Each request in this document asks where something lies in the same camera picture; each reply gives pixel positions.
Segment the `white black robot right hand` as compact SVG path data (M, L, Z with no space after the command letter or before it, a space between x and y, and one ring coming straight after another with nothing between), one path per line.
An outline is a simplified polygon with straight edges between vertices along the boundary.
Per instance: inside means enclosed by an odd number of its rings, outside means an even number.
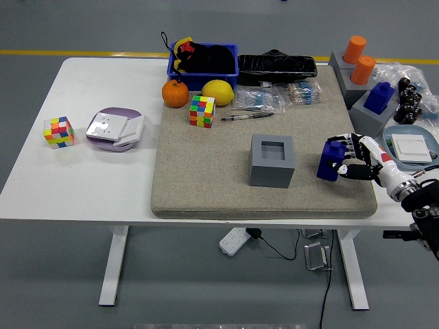
M396 202L410 188L417 188L414 177L401 171L390 155L371 137L355 133L341 134L327 139L346 146L345 159L358 159L363 164L337 164L330 162L332 170L343 178L374 180Z

